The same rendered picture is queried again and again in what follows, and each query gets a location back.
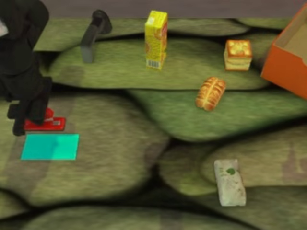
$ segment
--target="gray wall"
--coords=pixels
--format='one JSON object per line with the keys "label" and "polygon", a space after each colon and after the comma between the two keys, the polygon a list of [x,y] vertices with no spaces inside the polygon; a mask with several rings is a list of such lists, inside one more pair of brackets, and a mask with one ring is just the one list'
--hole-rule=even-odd
{"label": "gray wall", "polygon": [[306,0],[42,0],[53,17],[147,18],[150,10],[177,18],[292,17]]}

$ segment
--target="red box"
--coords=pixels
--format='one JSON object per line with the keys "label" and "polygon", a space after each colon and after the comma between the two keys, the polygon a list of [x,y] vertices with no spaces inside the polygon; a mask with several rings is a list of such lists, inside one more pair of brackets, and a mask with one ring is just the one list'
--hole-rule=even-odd
{"label": "red box", "polygon": [[272,43],[261,77],[307,99],[307,3]]}

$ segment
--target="cyan rectangle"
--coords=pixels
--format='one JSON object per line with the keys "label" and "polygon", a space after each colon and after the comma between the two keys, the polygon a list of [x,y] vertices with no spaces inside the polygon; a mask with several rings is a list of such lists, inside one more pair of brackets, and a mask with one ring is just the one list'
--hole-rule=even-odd
{"label": "cyan rectangle", "polygon": [[77,157],[79,134],[29,134],[21,160],[73,161]]}

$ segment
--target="black handle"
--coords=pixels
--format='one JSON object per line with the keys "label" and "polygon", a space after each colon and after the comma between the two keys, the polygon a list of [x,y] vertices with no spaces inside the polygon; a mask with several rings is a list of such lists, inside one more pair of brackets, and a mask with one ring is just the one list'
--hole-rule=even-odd
{"label": "black handle", "polygon": [[93,12],[92,21],[86,29],[81,40],[81,56],[83,62],[92,63],[94,60],[93,44],[98,34],[106,35],[112,31],[112,24],[109,16],[102,10]]}

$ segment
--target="picture on yellow carton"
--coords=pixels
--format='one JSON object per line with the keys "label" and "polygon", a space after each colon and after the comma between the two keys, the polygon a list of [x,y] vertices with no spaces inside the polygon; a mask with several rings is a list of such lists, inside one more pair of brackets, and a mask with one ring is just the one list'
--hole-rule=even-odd
{"label": "picture on yellow carton", "polygon": [[162,69],[166,58],[167,13],[151,11],[145,23],[146,67]]}

